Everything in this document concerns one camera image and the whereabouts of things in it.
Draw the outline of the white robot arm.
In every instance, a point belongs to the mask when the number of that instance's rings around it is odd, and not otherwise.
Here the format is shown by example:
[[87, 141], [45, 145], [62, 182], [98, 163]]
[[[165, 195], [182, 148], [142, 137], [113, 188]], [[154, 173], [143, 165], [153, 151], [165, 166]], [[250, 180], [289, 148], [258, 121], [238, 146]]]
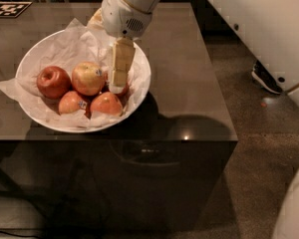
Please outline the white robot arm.
[[277, 239], [299, 205], [299, 0], [196, 0], [239, 143], [196, 228], [128, 239]]

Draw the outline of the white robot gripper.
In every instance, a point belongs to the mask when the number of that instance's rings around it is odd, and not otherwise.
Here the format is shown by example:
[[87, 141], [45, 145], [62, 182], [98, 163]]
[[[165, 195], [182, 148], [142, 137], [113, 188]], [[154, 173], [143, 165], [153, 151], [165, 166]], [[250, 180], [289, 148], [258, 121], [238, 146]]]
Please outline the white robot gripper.
[[87, 27], [102, 29], [113, 37], [121, 37], [113, 46], [113, 65], [110, 73], [110, 91], [119, 94], [128, 81], [136, 48], [132, 39], [139, 38], [151, 21], [151, 14], [140, 12], [124, 0], [103, 0], [89, 20]]

